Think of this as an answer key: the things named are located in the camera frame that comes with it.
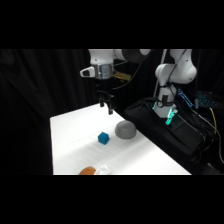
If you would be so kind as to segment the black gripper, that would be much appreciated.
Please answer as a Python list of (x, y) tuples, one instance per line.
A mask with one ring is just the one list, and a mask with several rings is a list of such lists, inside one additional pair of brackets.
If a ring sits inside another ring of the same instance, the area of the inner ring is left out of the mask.
[(113, 96), (112, 96), (112, 80), (96, 80), (97, 97), (99, 99), (100, 107), (104, 107), (104, 100), (108, 100), (108, 113), (113, 114)]

